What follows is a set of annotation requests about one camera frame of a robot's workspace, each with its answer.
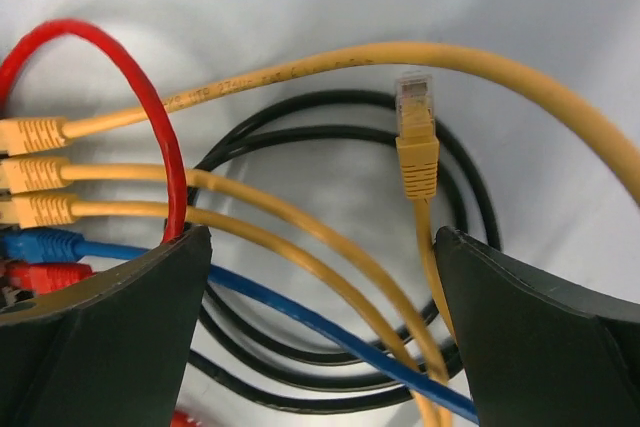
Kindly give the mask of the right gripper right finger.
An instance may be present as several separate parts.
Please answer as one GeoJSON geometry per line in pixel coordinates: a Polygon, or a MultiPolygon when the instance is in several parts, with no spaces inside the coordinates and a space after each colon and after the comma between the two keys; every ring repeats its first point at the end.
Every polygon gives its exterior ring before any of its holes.
{"type": "Polygon", "coordinates": [[[480,425],[638,425],[638,305],[449,227],[435,256],[480,425]]]}

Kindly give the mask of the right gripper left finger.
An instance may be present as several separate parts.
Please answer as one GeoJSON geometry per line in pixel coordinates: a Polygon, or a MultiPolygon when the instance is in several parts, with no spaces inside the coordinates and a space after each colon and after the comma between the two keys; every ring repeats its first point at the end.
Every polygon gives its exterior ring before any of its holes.
{"type": "Polygon", "coordinates": [[[210,268],[193,228],[1,312],[4,426],[167,426],[210,268]]]}

